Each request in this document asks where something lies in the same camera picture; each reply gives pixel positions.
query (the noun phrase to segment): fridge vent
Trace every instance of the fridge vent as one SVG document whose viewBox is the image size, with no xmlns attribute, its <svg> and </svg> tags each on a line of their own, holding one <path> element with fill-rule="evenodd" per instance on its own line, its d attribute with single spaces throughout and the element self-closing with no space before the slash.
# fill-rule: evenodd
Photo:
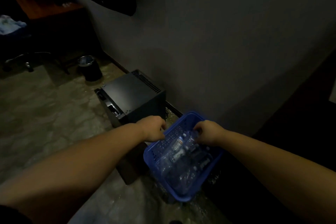
<svg viewBox="0 0 336 224">
<path fill-rule="evenodd" d="M 138 70 L 132 71 L 132 74 L 136 78 L 138 78 L 140 81 L 142 81 L 144 84 L 146 84 L 155 93 L 160 93 L 161 92 L 161 90 L 157 86 L 155 86 L 151 81 L 149 81 L 146 77 L 144 77 L 142 74 L 140 74 Z"/>
</svg>

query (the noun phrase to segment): gray wall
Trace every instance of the gray wall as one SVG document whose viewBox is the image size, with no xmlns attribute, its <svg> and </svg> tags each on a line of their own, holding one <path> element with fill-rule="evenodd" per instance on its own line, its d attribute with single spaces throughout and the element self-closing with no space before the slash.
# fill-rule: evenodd
<svg viewBox="0 0 336 224">
<path fill-rule="evenodd" d="M 334 47 L 335 0 L 137 0 L 133 17 L 84 4 L 103 49 L 194 109 L 253 134 Z"/>
</svg>

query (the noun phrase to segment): metal trash can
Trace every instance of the metal trash can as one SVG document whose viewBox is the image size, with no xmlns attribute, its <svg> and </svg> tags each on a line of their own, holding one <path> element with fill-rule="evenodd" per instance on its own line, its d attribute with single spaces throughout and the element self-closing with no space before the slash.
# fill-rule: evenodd
<svg viewBox="0 0 336 224">
<path fill-rule="evenodd" d="M 103 76 L 97 61 L 91 55 L 80 57 L 78 66 L 88 82 L 97 81 Z"/>
</svg>

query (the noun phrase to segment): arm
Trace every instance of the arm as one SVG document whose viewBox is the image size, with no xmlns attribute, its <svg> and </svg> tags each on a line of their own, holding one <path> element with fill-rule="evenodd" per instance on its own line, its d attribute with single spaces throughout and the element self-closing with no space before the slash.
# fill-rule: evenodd
<svg viewBox="0 0 336 224">
<path fill-rule="evenodd" d="M 0 204 L 33 223 L 67 223 L 129 150 L 164 138 L 161 127 L 161 117 L 149 116 L 57 152 L 5 182 Z"/>
<path fill-rule="evenodd" d="M 336 173 L 253 138 L 199 122 L 199 142 L 236 157 L 286 207 L 309 222 L 336 222 Z"/>
</svg>

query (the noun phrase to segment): forearm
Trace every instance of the forearm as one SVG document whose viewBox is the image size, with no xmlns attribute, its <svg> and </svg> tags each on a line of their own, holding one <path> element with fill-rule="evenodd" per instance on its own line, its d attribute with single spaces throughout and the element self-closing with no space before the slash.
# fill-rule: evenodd
<svg viewBox="0 0 336 224">
<path fill-rule="evenodd" d="M 234 132 L 223 135 L 220 146 L 296 214 L 313 222 L 336 220 L 335 172 Z"/>
<path fill-rule="evenodd" d="M 58 202 L 57 207 L 62 207 L 64 200 L 80 207 L 143 136 L 137 124 L 127 124 L 53 154 L 3 184 L 0 204 L 19 209 L 32 219 L 32 210 L 26 209 L 33 207 L 29 202 L 35 202 L 36 209 L 42 203 Z"/>
</svg>

